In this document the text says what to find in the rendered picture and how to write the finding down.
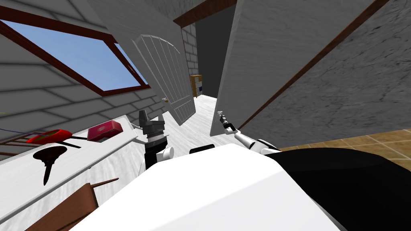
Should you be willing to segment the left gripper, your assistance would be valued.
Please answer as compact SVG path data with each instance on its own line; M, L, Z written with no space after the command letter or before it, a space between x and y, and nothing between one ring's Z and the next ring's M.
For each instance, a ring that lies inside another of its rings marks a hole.
M142 127L143 134L148 135L155 132L162 132L165 130L165 121L163 115L158 115L158 121L148 121L145 110L139 111L139 127Z

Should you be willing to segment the brown wooden chair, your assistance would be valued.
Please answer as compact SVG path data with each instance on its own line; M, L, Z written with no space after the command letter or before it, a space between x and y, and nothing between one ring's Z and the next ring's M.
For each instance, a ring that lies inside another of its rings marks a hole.
M25 231L69 231L98 208L94 188L116 180L84 184Z

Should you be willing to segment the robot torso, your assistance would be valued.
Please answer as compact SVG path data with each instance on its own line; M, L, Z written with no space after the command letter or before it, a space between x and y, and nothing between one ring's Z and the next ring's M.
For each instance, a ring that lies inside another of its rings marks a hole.
M268 156L236 144L156 163L70 231L340 231Z

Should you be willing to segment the black ladle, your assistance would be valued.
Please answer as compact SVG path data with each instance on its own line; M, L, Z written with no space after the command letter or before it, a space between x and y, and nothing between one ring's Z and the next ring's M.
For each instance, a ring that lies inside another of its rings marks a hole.
M43 178L44 186L46 185L49 179L53 164L55 163L57 158L59 158L59 156L61 156L66 151L67 148L65 146L53 146L42 149L33 154L34 159L40 160L42 163L45 164L45 174Z

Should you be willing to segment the yellow wooden cabinet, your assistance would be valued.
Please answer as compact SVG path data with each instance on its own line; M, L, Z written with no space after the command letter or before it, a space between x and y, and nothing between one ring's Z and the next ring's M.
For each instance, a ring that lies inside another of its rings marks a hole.
M193 97L202 95L202 75L190 75Z

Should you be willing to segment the white table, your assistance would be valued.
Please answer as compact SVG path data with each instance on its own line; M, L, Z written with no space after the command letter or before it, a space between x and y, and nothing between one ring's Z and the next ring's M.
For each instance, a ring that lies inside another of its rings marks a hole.
M115 119L123 132L104 142L71 140L78 148L68 147L52 165L46 185L43 184L45 165L33 154L45 148L58 146L46 144L0 162L0 224L23 211L36 201L69 182L107 156L130 143L138 136L137 129L123 115Z

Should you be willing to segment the brown framed window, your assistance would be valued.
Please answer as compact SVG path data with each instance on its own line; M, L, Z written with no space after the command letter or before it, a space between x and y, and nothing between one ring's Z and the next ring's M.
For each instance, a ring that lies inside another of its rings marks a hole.
M149 89L87 0L0 0L0 34L102 97Z

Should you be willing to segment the red pan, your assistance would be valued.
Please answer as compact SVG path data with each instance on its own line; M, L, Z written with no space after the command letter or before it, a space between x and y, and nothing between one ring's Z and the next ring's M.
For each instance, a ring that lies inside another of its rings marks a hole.
M71 132L67 130L52 130L49 132L45 132L42 134L39 134L33 138L30 138L27 140L25 143L28 144L39 144L39 145L45 145L45 144L50 144L50 143L57 143L57 144L62 144L62 145L70 145L69 143L65 143L65 140L67 139L81 139L81 140L87 140L85 137L79 137L79 136L74 136Z

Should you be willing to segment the grey plain door leaf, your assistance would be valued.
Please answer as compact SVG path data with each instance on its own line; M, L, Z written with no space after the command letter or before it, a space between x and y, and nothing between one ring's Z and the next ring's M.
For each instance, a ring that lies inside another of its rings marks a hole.
M215 111L236 128L373 0L238 0Z

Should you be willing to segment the red box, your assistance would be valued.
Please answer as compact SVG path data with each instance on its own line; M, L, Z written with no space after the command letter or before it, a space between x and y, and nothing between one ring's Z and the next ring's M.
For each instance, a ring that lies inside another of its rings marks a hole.
M103 142L122 132L123 129L121 124L114 120L110 120L89 128L87 132L87 140L92 142Z

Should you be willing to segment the white panelled door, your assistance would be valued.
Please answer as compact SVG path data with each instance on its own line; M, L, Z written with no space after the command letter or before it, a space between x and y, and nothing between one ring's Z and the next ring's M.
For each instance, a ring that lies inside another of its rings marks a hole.
M142 34L133 44L140 55L140 73L175 122L183 125L195 114L195 105L181 53L168 41L153 35Z

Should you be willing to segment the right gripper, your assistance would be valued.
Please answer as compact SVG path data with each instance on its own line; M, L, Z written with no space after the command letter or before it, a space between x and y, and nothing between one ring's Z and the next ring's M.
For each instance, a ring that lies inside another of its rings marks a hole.
M224 129L228 129L228 128L229 128L229 129L233 130L233 128L232 128L232 127L233 127L233 126L232 126L232 123L230 123L230 122L227 121L225 115L220 115L220 122L222 123Z

